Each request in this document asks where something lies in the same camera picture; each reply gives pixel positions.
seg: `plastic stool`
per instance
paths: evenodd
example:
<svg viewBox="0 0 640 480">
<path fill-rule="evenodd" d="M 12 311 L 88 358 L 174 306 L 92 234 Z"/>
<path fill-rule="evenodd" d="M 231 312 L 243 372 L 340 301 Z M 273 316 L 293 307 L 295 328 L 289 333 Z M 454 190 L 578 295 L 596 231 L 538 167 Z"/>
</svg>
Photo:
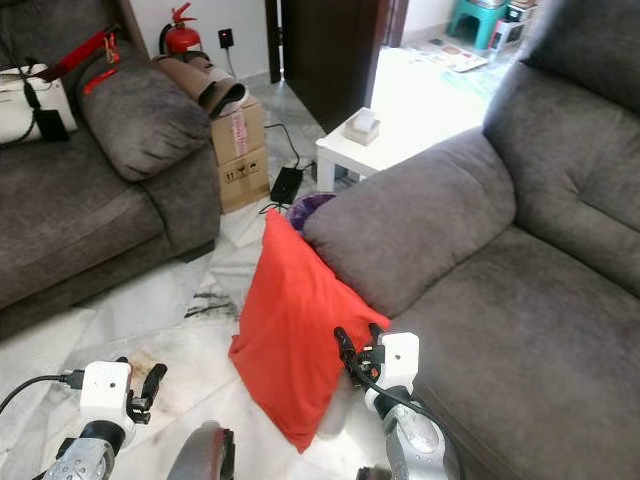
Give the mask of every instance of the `plastic stool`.
<svg viewBox="0 0 640 480">
<path fill-rule="evenodd" d="M 478 50 L 486 50 L 489 48 L 491 37 L 496 29 L 498 20 L 504 18 L 509 8 L 509 2 L 498 8 L 485 8 L 472 3 L 470 0 L 458 0 L 458 5 L 453 14 L 453 21 L 449 25 L 449 35 L 455 36 L 458 30 L 458 24 L 465 15 L 478 19 L 478 33 L 476 35 L 475 47 Z"/>
</svg>

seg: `power adapter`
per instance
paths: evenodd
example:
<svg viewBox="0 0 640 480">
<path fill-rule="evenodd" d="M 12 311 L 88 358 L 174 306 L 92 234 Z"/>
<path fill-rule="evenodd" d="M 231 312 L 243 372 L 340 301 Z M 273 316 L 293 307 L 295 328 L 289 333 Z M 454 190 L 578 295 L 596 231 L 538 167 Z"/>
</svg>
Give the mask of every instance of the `power adapter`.
<svg viewBox="0 0 640 480">
<path fill-rule="evenodd" d="M 303 171 L 297 168 L 282 167 L 271 189 L 271 201 L 291 205 L 302 183 L 302 174 Z"/>
</svg>

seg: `stacked cardboard boxes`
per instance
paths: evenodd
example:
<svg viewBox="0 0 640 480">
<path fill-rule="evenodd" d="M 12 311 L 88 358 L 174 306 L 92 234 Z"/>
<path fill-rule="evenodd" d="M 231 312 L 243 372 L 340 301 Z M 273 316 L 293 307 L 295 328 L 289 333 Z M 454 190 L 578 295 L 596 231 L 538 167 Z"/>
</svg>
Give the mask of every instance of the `stacked cardboard boxes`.
<svg viewBox="0 0 640 480">
<path fill-rule="evenodd" d="M 211 123 L 218 159 L 222 213 L 230 213 L 269 195 L 264 111 L 258 100 Z"/>
</svg>

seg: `gray cushion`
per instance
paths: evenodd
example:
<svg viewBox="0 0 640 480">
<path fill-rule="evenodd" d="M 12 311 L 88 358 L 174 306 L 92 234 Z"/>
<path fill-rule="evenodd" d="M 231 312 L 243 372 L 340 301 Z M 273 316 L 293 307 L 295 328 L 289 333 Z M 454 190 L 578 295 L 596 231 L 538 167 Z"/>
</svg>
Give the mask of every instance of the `gray cushion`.
<svg viewBox="0 0 640 480">
<path fill-rule="evenodd" d="M 54 65 L 110 21 L 100 0 L 1 0 L 0 32 L 20 62 L 32 57 Z M 0 70 L 8 60 L 0 51 Z M 64 77 L 72 91 L 85 65 Z"/>
<path fill-rule="evenodd" d="M 420 337 L 418 393 L 499 478 L 637 480 L 638 322 L 637 298 L 511 227 L 393 328 Z"/>
<path fill-rule="evenodd" d="M 479 130 L 323 205 L 304 233 L 338 277 L 396 315 L 513 220 L 513 186 Z"/>
<path fill-rule="evenodd" d="M 640 113 L 640 2 L 552 0 L 550 21 L 525 62 Z"/>
<path fill-rule="evenodd" d="M 518 224 L 640 295 L 640 119 L 517 65 L 485 134 L 513 178 Z"/>
<path fill-rule="evenodd" d="M 0 161 L 0 308 L 162 232 L 84 126 L 68 143 L 13 147 Z"/>
<path fill-rule="evenodd" d="M 120 174 L 129 181 L 152 177 L 211 144 L 210 120 L 169 77 L 121 42 L 117 73 L 89 95 L 82 87 L 111 68 L 100 58 L 77 88 L 80 110 Z"/>
</svg>

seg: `red fire extinguisher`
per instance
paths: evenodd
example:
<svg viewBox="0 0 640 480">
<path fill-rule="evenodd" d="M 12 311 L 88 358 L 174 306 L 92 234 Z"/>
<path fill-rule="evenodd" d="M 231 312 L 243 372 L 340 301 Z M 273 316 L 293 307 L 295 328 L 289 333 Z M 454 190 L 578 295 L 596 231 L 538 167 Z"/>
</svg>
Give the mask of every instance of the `red fire extinguisher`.
<svg viewBox="0 0 640 480">
<path fill-rule="evenodd" d="M 171 9 L 173 13 L 173 23 L 168 23 L 162 29 L 160 33 L 160 54 L 166 52 L 166 48 L 169 49 L 169 54 L 184 53 L 188 50 L 200 50 L 202 51 L 202 42 L 200 41 L 200 35 L 193 28 L 185 26 L 186 22 L 196 20 L 195 18 L 183 17 L 184 11 L 191 6 L 190 2 L 185 3 L 183 6 Z"/>
</svg>

